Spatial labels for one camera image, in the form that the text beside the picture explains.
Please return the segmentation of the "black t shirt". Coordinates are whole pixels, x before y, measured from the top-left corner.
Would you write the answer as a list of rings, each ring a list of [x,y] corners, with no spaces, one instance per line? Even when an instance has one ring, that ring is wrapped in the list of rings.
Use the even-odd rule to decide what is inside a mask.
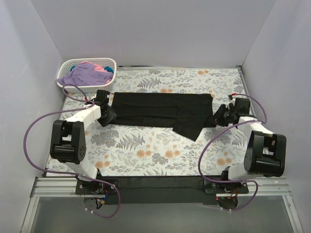
[[[115,125],[172,128],[196,141],[203,128],[216,127],[210,94],[116,92]]]

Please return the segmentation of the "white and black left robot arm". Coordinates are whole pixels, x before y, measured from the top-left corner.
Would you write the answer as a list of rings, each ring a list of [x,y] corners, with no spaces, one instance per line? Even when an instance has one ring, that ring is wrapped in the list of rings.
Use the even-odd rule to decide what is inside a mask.
[[[50,156],[67,165],[81,182],[80,187],[91,194],[107,194],[113,185],[101,180],[102,175],[86,156],[86,129],[94,122],[102,127],[116,118],[116,113],[109,106],[110,92],[97,90],[96,97],[87,107],[65,120],[56,120],[52,126]]]

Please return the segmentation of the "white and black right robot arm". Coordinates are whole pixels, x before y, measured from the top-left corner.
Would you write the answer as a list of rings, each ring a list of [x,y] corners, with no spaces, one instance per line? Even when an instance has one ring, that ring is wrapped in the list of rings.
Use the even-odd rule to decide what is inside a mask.
[[[266,129],[250,114],[249,99],[229,96],[230,102],[222,104],[214,114],[219,126],[238,124],[236,127],[248,138],[242,163],[226,167],[221,173],[220,188],[231,193],[242,188],[238,181],[258,177],[281,177],[285,170],[286,144],[284,135]]]

